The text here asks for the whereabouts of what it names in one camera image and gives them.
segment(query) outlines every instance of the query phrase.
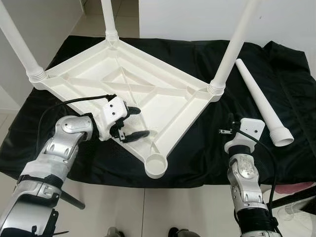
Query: white wall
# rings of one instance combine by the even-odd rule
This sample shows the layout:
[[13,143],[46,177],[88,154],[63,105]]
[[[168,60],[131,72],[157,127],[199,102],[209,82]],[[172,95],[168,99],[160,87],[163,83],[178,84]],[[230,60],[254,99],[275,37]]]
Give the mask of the white wall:
[[[45,69],[82,15],[80,0],[2,0],[38,63]],[[0,86],[19,106],[33,86],[0,31]],[[14,109],[0,92],[0,109]]]
[[[247,0],[139,0],[141,38],[229,40]],[[316,1],[263,0],[247,40],[305,51],[316,74]]]
[[16,114],[20,106],[0,86],[0,114]]

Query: silver robot arm segment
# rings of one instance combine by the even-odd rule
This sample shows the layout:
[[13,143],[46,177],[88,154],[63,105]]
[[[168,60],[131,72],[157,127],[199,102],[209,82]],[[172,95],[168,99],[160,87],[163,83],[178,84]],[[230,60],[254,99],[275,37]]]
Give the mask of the silver robot arm segment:
[[[240,121],[240,131],[257,140],[260,139],[264,126],[264,122],[258,119],[243,118]],[[263,202],[258,183],[259,173],[251,155],[255,145],[256,142],[238,132],[233,140],[225,144],[225,151],[230,155],[227,176],[241,237],[280,237],[275,232],[274,221]]]
[[78,144],[92,136],[93,124],[88,116],[65,116],[55,126],[36,160],[24,167],[12,198],[0,217],[0,235],[33,233],[51,236],[58,212],[53,209],[62,193],[76,155]]

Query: tiled floor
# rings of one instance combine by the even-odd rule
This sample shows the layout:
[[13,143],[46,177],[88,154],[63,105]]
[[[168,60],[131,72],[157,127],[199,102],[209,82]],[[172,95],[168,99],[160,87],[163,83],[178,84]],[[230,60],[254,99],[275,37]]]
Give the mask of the tiled floor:
[[193,189],[145,189],[144,237],[167,237],[171,227],[201,237],[238,236],[229,186]]
[[79,210],[60,201],[56,231],[70,231],[65,237],[103,237],[110,226],[122,230],[126,237],[141,237],[144,189],[92,185],[67,180],[63,189],[84,201]]
[[[138,0],[112,0],[118,35],[122,38],[139,38]],[[105,24],[100,0],[88,0],[85,15],[79,20],[71,35],[105,36]]]

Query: black fabric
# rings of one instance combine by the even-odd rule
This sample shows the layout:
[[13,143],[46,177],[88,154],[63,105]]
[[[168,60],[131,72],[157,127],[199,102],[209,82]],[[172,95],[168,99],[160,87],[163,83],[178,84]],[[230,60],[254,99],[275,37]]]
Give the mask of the black fabric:
[[[50,67],[102,41],[103,38],[68,37]],[[175,41],[164,39],[123,39],[128,44],[202,80],[214,77],[228,42]],[[275,147],[265,128],[261,141],[275,154],[282,184],[316,180],[316,83],[303,52],[274,42],[264,48],[245,43],[240,58],[256,79],[295,141]],[[24,165],[35,158],[37,125],[43,111],[60,101],[47,91],[34,89],[27,98],[0,149],[0,171],[17,178]],[[68,177],[77,181],[126,187],[189,188],[203,184],[228,184],[229,156],[224,144],[231,139],[218,134],[226,128],[228,114],[262,119],[236,67],[233,68],[221,100],[211,103],[184,135],[168,157],[165,175],[153,180],[141,161],[116,142],[97,139],[81,143]],[[44,119],[42,144],[52,135],[57,120],[76,115],[67,106],[55,109]],[[273,165],[267,152],[256,146],[260,181],[271,184]]]
[[309,214],[316,215],[315,206],[316,206],[316,198],[308,201],[308,203],[303,208],[301,208],[301,210]]

